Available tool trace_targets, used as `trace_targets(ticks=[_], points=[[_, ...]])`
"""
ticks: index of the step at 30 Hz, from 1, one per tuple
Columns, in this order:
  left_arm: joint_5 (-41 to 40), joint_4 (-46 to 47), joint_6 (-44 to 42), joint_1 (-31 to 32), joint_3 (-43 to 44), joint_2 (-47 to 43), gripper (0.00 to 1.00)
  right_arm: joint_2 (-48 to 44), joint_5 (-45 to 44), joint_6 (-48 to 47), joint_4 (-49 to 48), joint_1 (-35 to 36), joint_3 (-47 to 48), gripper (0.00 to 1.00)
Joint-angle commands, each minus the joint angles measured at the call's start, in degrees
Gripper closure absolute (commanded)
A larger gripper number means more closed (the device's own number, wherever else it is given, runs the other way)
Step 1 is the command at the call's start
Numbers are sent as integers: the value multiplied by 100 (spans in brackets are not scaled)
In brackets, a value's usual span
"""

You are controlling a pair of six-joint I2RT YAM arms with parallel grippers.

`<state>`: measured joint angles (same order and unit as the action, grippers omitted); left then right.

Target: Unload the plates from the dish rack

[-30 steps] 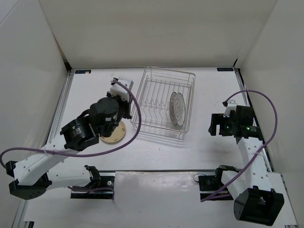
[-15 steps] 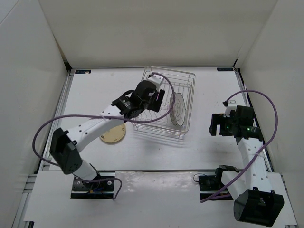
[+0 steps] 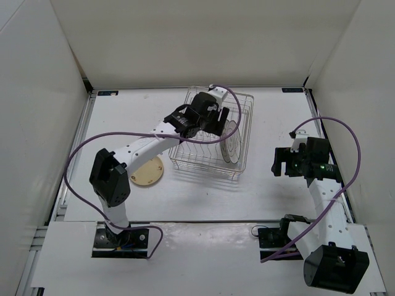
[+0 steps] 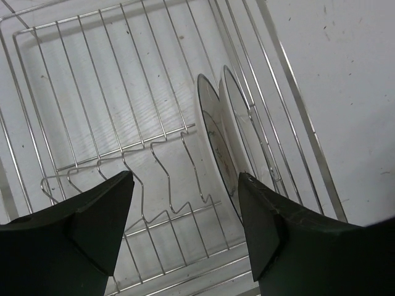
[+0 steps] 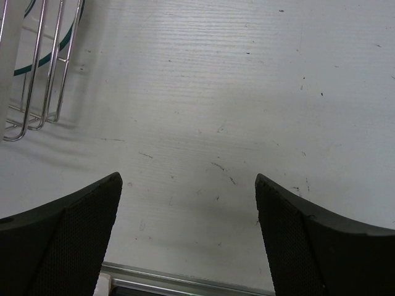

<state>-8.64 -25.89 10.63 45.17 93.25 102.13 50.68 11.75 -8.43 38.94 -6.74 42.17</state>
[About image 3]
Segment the wire dish rack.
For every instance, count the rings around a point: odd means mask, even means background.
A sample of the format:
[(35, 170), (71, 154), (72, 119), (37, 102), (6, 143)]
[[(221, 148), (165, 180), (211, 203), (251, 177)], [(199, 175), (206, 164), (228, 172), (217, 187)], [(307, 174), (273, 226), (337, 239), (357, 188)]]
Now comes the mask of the wire dish rack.
[(215, 144), (184, 142), (169, 150), (168, 156), (175, 168), (199, 175), (237, 180), (247, 163), (252, 125), (254, 97), (235, 93), (241, 107), (229, 94), (223, 106), (230, 109), (222, 135), (234, 132), (228, 139)]

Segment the cream floral plate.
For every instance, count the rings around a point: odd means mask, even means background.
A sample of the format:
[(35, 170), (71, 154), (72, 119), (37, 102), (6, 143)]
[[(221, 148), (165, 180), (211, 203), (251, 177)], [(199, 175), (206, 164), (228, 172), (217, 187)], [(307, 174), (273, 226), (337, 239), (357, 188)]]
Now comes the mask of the cream floral plate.
[(156, 156), (136, 170), (130, 180), (136, 186), (152, 186), (161, 179), (163, 173), (164, 164), (161, 158)]

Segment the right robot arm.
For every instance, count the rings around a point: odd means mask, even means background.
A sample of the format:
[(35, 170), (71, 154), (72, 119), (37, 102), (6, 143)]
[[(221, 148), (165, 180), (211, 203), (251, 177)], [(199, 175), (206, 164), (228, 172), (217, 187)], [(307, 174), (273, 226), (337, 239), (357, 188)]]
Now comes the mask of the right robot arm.
[(329, 141), (297, 133), (291, 147), (275, 149), (272, 172), (303, 177), (314, 201), (314, 222), (287, 214), (277, 231), (280, 244), (295, 245), (301, 254), (306, 285), (353, 294), (370, 260), (357, 248), (344, 205), (335, 197), (341, 190), (341, 175), (338, 166), (330, 163)]

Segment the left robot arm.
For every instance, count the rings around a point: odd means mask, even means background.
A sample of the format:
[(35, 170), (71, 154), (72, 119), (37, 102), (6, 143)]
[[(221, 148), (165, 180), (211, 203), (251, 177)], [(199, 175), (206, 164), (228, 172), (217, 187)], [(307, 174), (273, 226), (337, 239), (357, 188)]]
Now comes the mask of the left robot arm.
[(190, 104), (181, 105), (166, 116), (149, 137), (140, 137), (112, 152), (101, 149), (96, 154), (89, 181), (107, 217), (106, 237), (116, 247), (130, 241), (125, 201), (130, 195), (132, 174), (183, 139), (195, 137), (200, 130), (220, 136), (229, 113), (222, 106), (227, 94), (226, 89), (219, 87), (199, 92)]

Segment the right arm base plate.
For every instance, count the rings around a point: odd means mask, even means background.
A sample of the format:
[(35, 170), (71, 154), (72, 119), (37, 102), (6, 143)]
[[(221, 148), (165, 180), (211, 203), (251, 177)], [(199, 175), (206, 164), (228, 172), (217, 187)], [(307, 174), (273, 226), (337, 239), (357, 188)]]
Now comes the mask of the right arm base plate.
[(280, 220), (277, 227), (258, 224), (251, 228), (251, 236), (259, 241), (261, 260), (274, 254), (291, 241), (288, 237), (288, 228), (290, 223), (295, 222), (310, 224), (304, 216), (287, 214)]

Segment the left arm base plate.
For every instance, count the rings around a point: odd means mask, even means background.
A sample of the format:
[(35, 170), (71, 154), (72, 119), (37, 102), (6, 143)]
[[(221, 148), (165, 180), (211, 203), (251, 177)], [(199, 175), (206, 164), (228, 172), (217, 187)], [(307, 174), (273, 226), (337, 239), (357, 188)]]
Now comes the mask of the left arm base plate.
[(146, 259), (148, 242), (148, 228), (112, 234), (105, 223), (100, 223), (96, 227), (91, 257)]

